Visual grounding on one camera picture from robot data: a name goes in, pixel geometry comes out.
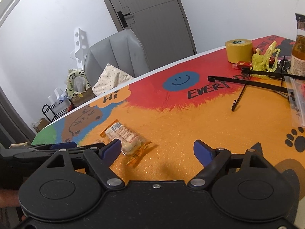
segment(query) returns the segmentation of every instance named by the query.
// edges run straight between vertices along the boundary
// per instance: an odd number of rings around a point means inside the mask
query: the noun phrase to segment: cardboard box
[[[80,105],[90,101],[95,98],[96,95],[93,93],[92,89],[87,89],[85,92],[77,95],[76,97],[72,97],[70,99],[71,103],[74,104],[75,107],[79,107]]]
[[[40,119],[38,126],[33,126],[36,132],[40,132],[43,128],[45,128],[47,125],[49,125],[50,122],[47,121],[45,118]]]

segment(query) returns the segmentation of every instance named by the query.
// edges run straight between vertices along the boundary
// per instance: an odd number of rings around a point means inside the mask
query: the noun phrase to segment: door handle
[[[124,14],[122,13],[122,11],[120,10],[120,11],[117,12],[117,15],[119,16],[119,19],[121,20],[121,23],[122,23],[123,27],[124,27],[124,28],[125,28],[125,27],[128,27],[127,22],[126,22],[126,20],[125,20],[125,16],[131,15],[131,13],[128,13],[128,14],[125,14],[125,15],[124,15]]]

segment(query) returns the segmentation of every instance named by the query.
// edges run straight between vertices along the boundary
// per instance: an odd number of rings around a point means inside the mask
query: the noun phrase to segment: yellow plastic bag
[[[260,71],[269,71],[275,72],[278,67],[278,56],[280,53],[280,49],[276,49],[276,41],[274,41],[266,50],[264,55],[261,55],[261,50],[259,48],[256,49],[256,53],[252,56],[252,70],[260,70]],[[276,52],[274,64],[272,68],[269,68],[269,59],[273,53]],[[254,77],[259,77],[262,79],[270,79],[268,76],[264,75],[252,75]]]

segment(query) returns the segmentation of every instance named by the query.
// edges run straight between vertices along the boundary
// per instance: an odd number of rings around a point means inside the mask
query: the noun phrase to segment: white wall
[[[276,34],[296,38],[295,13],[305,14],[305,0],[181,0],[197,52],[231,39]]]
[[[21,0],[0,27],[0,86],[30,127],[77,68],[70,53],[78,27],[89,46],[117,32],[103,0]]]

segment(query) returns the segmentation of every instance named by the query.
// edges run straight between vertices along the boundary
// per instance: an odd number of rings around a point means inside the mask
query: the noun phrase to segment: candy package
[[[119,139],[122,142],[122,153],[130,158],[127,165],[134,165],[140,159],[151,141],[139,136],[135,132],[122,125],[118,120],[115,120],[107,127],[100,136],[107,144],[114,139]]]
[[[305,127],[305,81],[285,76],[292,126]]]
[[[232,68],[234,68],[234,69],[242,69],[245,67],[252,67],[252,63],[239,61],[237,64],[232,64]]]

